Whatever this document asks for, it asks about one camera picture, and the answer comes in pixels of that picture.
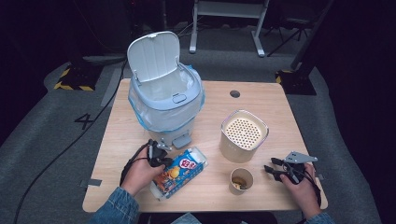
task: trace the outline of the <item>table surface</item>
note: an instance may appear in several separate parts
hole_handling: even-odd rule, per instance
[[[140,146],[149,139],[149,132],[138,123],[128,101],[130,79],[124,79],[108,120],[105,135],[92,172],[100,186],[88,186],[83,202],[86,212],[95,212],[120,183],[123,166]],[[292,150],[307,154],[304,140],[292,115],[282,87],[277,83],[203,81],[205,104],[197,115],[192,130],[192,142],[182,148],[196,146],[206,155],[209,165],[180,191],[165,201],[158,201],[149,190],[136,195],[140,212],[192,211],[258,211],[294,210],[297,204],[282,183],[264,172],[271,158],[284,159]],[[233,98],[230,91],[239,91]],[[251,161],[233,163],[220,150],[221,123],[237,109],[244,109],[263,120],[269,135]],[[181,150],[169,154],[174,157]],[[229,191],[233,169],[244,167],[254,176],[253,187],[241,195]],[[322,206],[328,206],[323,190]]]

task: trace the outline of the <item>hand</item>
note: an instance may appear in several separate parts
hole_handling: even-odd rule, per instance
[[[314,178],[316,183],[314,167],[308,163],[304,166],[305,170]],[[290,191],[294,201],[297,202],[302,209],[306,219],[321,213],[317,195],[309,180],[304,178],[298,185],[294,185],[287,176],[281,175],[280,178],[282,179],[282,183]]]
[[[149,165],[146,159],[148,148],[144,148],[139,153],[121,184],[121,187],[132,196],[135,196],[141,189],[147,186],[155,176],[160,175],[165,168],[165,165],[158,167],[151,167]]]

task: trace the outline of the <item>stand leg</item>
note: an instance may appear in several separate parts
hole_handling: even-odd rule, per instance
[[[265,18],[265,13],[267,12],[268,8],[268,0],[265,1],[265,3],[262,6],[262,13],[259,18],[259,22],[257,23],[256,31],[252,31],[251,34],[253,36],[253,41],[254,44],[256,45],[257,53],[259,54],[259,57],[264,57],[265,53],[262,48],[262,42],[260,42],[259,35],[260,31],[262,29],[262,22],[264,21]]]

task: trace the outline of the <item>gray floor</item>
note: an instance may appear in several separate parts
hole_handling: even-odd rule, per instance
[[[195,54],[189,54],[190,36],[182,36],[180,61],[191,64],[203,80],[275,82],[274,73],[290,69],[304,40],[293,40],[272,57],[260,58],[251,39],[253,29],[203,30]],[[273,31],[261,35],[261,41],[268,51],[280,38]],[[103,109],[121,70],[121,63],[106,66],[96,91],[54,90],[66,66],[65,62],[43,80],[48,94],[0,148],[0,223],[12,223],[31,182],[80,136],[82,124],[74,120],[86,113],[93,119]],[[125,76],[129,75],[127,67]],[[337,223],[381,223],[370,188],[338,132],[326,83],[317,69],[310,79],[317,96],[287,97],[308,151],[319,158],[316,168],[324,176],[321,183],[329,200],[326,211]],[[110,111],[110,106],[105,108],[92,127],[37,179],[23,202],[18,223],[87,222],[92,214],[82,210],[85,191],[80,184],[91,177]],[[281,224],[301,219],[299,211],[276,211],[275,215]]]

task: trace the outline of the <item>perforated lid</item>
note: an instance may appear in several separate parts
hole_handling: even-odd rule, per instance
[[[221,131],[245,150],[259,147],[268,136],[268,126],[246,110],[237,110],[221,124]]]

